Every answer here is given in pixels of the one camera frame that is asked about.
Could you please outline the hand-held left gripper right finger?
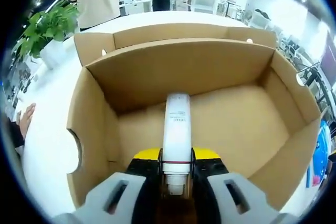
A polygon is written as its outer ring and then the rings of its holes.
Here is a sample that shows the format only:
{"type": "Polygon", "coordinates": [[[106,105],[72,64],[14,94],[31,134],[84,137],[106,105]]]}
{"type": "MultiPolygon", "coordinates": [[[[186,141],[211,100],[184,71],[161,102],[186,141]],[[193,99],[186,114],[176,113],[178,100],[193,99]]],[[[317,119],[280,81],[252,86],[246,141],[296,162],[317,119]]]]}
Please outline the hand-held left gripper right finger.
{"type": "Polygon", "coordinates": [[[265,193],[230,173],[216,152],[192,148],[191,172],[197,223],[276,223],[265,193]]]}

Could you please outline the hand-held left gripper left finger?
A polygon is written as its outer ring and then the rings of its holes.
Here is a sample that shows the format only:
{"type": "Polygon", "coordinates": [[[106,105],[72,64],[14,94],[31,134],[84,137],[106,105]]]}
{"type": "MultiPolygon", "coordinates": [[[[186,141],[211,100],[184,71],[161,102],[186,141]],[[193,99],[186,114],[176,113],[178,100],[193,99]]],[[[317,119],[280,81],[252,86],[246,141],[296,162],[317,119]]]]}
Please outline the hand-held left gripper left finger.
{"type": "Polygon", "coordinates": [[[83,223],[155,223],[162,181],[162,149],[137,153],[125,172],[92,189],[83,205],[83,223]]]}

